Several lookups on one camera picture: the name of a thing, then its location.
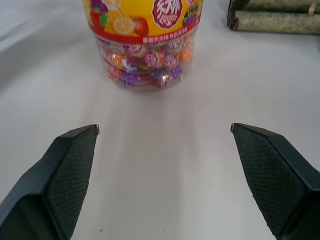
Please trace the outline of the green moss-covered log rack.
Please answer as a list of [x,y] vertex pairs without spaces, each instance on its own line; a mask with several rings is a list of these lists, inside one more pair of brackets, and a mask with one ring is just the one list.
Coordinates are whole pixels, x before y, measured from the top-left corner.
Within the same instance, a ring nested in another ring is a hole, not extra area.
[[230,0],[232,31],[320,35],[320,0]]

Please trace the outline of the clear candy jar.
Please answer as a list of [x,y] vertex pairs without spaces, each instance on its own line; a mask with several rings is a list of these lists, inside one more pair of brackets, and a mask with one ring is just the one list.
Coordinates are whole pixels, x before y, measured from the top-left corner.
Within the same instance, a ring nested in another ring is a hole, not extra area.
[[139,92],[190,71],[203,0],[81,0],[108,77]]

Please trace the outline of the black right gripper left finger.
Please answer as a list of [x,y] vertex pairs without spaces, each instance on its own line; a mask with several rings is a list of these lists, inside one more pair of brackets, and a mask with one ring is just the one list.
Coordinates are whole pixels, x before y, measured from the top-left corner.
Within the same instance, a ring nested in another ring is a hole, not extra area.
[[87,194],[97,124],[58,136],[0,203],[0,240],[71,240]]

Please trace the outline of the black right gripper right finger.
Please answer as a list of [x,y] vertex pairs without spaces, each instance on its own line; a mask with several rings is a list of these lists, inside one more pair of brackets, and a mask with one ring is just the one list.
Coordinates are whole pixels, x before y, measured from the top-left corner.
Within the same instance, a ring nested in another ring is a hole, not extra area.
[[246,182],[276,240],[320,240],[320,172],[280,134],[233,123]]

